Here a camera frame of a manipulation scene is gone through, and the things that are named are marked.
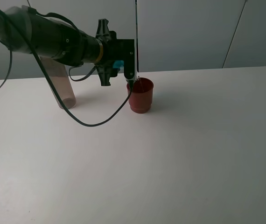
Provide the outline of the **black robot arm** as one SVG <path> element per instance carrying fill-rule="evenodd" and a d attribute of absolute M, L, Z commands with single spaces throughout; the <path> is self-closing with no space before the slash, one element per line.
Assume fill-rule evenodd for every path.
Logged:
<path fill-rule="evenodd" d="M 134 80 L 134 40 L 118 39 L 108 23 L 100 19 L 92 37 L 62 15 L 41 14 L 27 6 L 11 7 L 0 10 L 0 41 L 14 52 L 50 58 L 67 66 L 92 63 L 101 86 L 109 86 L 110 78 L 118 75 L 118 61 L 123 62 L 125 78 Z"/>

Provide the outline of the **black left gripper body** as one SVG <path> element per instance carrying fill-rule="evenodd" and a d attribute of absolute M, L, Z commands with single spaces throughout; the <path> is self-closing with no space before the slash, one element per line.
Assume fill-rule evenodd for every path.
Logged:
<path fill-rule="evenodd" d="M 124 59 L 124 40 L 118 39 L 116 32 L 108 28 L 108 20 L 98 20 L 96 39 L 103 45 L 103 55 L 96 64 L 101 86 L 110 86 L 110 78 L 116 77 L 120 69 L 114 69 L 113 64 L 117 60 Z"/>

